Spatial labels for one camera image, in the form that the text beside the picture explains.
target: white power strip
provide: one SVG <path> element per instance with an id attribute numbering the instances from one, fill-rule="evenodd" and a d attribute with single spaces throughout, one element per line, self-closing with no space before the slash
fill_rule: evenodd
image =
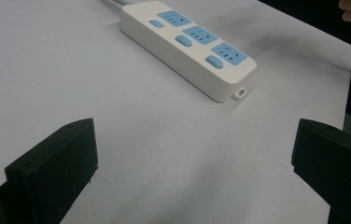
<path id="1" fill-rule="evenodd" d="M 243 52 L 161 2 L 123 6 L 120 30 L 217 102 L 242 99 L 244 79 L 257 67 Z"/>

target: white plastic casing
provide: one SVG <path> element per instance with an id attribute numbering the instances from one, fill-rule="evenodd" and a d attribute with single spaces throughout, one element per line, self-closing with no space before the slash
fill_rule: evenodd
<path id="1" fill-rule="evenodd" d="M 244 97 L 246 89 L 243 81 L 257 67 L 255 61 L 241 52 L 244 60 L 232 65 L 213 51 L 214 47 L 225 41 L 215 36 L 216 40 L 202 44 L 184 32 L 198 24 L 177 12 L 190 22 L 175 27 L 158 15 L 172 10 L 157 1 L 123 6 L 120 30 L 214 101 L 225 102 L 231 97 L 236 100 Z M 159 28 L 151 21 L 156 21 L 163 27 Z M 176 40 L 180 35 L 190 40 L 189 47 Z M 209 63 L 206 60 L 208 56 L 214 56 L 216 62 L 222 63 L 222 67 L 216 68 Z"/>

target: table surface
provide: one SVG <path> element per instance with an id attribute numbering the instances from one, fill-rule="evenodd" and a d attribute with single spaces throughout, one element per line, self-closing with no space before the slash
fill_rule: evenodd
<path id="1" fill-rule="evenodd" d="M 212 101 L 124 35 L 106 0 L 0 0 L 0 185 L 21 154 L 93 118 L 100 168 L 63 224 L 327 223 L 291 152 L 299 119 L 342 127 L 351 46 L 255 0 L 163 2 L 256 60 L 248 97 Z"/>

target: tabletop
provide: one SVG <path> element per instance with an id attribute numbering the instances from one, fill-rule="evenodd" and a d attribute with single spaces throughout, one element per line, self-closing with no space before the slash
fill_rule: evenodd
<path id="1" fill-rule="evenodd" d="M 255 0 L 163 3 L 257 62 L 245 100 L 212 101 L 124 35 L 106 0 L 0 0 L 0 185 L 93 118 L 99 169 L 63 224 L 327 223 L 291 153 L 299 119 L 342 128 L 351 46 Z"/>

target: extension socket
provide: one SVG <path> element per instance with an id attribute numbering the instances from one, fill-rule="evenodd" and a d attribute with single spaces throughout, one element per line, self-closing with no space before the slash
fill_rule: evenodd
<path id="1" fill-rule="evenodd" d="M 242 99 L 244 79 L 257 67 L 243 52 L 161 2 L 123 6 L 120 30 L 217 102 Z"/>

